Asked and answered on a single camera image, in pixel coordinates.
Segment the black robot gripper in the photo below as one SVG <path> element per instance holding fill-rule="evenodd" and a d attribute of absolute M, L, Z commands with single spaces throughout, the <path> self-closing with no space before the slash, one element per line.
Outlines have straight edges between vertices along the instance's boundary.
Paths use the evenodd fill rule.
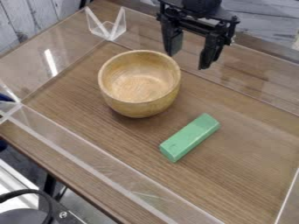
<path fill-rule="evenodd" d="M 183 30 L 206 38 L 199 69 L 218 60 L 225 44 L 233 43 L 239 17 L 221 6 L 222 0 L 158 0 L 157 16 L 162 24 L 163 48 L 173 57 L 183 47 Z"/>

